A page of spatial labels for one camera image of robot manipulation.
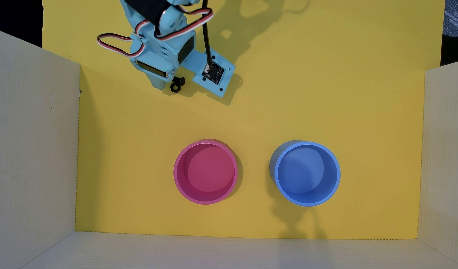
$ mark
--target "light blue robotic arm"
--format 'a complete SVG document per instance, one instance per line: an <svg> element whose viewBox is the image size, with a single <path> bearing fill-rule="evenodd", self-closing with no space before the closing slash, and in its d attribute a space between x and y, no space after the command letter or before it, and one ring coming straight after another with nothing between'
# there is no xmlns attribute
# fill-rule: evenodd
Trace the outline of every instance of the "light blue robotic arm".
<svg viewBox="0 0 458 269"><path fill-rule="evenodd" d="M194 25L202 24L200 21L205 16L213 15L211 9L195 10L193 14L204 15L188 26L185 14L190 12L186 12L184 6L196 4L199 0L120 1L131 27L135 29L130 36L130 53L126 56L129 55L137 70L148 76L154 88L162 90L167 83L172 83L171 91L179 92L185 79L175 74L179 67L184 67L195 73L192 81L219 97L224 96L236 67L212 49L209 55L196 51L196 32L191 30Z"/></svg>

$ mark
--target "yellow surface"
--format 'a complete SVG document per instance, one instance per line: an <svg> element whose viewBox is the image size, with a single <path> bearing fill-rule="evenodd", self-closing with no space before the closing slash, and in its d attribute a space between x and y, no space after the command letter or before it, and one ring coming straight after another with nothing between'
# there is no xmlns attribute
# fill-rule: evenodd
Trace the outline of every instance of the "yellow surface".
<svg viewBox="0 0 458 269"><path fill-rule="evenodd" d="M98 34L131 33L119 1L43 2L44 48L82 64L77 230L416 237L424 70L439 65L443 0L209 1L211 46L237 66L223 99L191 82L161 92L98 46ZM242 163L237 191L209 206L172 178L180 150L203 138ZM270 180L271 154L292 139L339 159L340 187L315 208Z"/></svg>

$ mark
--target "pink cup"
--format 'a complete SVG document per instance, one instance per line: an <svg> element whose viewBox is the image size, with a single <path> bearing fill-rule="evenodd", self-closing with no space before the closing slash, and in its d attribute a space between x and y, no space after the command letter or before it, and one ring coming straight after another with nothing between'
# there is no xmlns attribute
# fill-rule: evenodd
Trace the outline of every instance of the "pink cup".
<svg viewBox="0 0 458 269"><path fill-rule="evenodd" d="M222 201L236 186L237 176L234 152L215 139L190 144L174 164L174 182L179 192L198 204Z"/></svg>

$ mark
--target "cardboard wall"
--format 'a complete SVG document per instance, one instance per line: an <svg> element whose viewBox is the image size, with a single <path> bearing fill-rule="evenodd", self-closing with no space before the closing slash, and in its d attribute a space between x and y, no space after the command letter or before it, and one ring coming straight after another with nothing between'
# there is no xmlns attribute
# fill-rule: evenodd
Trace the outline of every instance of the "cardboard wall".
<svg viewBox="0 0 458 269"><path fill-rule="evenodd" d="M458 262L458 62L425 77L418 237Z"/></svg>
<svg viewBox="0 0 458 269"><path fill-rule="evenodd" d="M74 231L79 65L0 32L0 269Z"/></svg>
<svg viewBox="0 0 458 269"><path fill-rule="evenodd" d="M75 232L23 269L458 269L417 239L316 240Z"/></svg>

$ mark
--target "blue cup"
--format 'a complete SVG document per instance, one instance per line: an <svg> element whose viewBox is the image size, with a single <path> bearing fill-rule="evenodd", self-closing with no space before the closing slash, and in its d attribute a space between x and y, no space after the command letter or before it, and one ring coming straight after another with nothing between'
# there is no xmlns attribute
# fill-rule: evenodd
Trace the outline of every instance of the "blue cup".
<svg viewBox="0 0 458 269"><path fill-rule="evenodd" d="M316 206L330 199L340 183L340 165L325 146L292 140L270 158L270 176L282 195L300 206Z"/></svg>

